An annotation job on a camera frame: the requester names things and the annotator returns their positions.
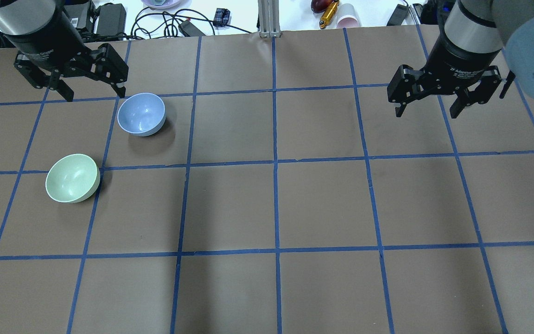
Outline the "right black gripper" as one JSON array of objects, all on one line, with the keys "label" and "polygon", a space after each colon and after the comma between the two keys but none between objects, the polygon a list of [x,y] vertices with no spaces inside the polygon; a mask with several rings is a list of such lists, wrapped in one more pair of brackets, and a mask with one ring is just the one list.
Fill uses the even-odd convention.
[{"label": "right black gripper", "polygon": [[[455,91],[457,97],[449,110],[451,119],[456,119],[466,107],[487,103],[502,82],[498,66],[490,66],[498,53],[467,51],[447,36],[439,35],[421,70],[399,65],[388,83],[387,97],[394,104],[395,116],[403,116],[407,105],[422,97],[420,85],[424,90],[435,89],[436,95],[451,95]],[[477,81],[474,90],[466,88]]]}]

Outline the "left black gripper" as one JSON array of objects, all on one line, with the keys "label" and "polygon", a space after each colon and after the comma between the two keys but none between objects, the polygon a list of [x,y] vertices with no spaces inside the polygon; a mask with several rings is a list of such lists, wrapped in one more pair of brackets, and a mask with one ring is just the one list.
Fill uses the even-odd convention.
[{"label": "left black gripper", "polygon": [[120,98],[127,93],[126,61],[111,44],[91,53],[62,9],[4,9],[3,35],[17,48],[14,67],[36,89],[72,102],[74,91],[62,77],[87,77],[109,84]]}]

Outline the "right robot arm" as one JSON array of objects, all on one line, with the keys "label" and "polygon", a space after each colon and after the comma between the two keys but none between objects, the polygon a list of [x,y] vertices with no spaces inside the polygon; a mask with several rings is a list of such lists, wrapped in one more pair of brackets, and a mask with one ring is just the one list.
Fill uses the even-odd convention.
[{"label": "right robot arm", "polygon": [[502,75],[492,65],[500,51],[509,74],[500,98],[514,80],[534,99],[534,0],[458,0],[439,26],[439,36],[420,70],[401,65],[387,88],[401,117],[408,104],[430,95],[455,95],[457,118],[473,104],[487,103]]}]

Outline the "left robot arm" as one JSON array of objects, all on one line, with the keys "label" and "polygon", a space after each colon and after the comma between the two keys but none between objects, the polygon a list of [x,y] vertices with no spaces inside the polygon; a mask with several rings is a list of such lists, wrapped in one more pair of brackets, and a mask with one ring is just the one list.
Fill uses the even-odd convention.
[{"label": "left robot arm", "polygon": [[125,60],[110,44],[87,47],[57,0],[0,0],[0,34],[18,51],[14,67],[36,89],[72,102],[74,91],[64,78],[86,77],[126,95]]}]

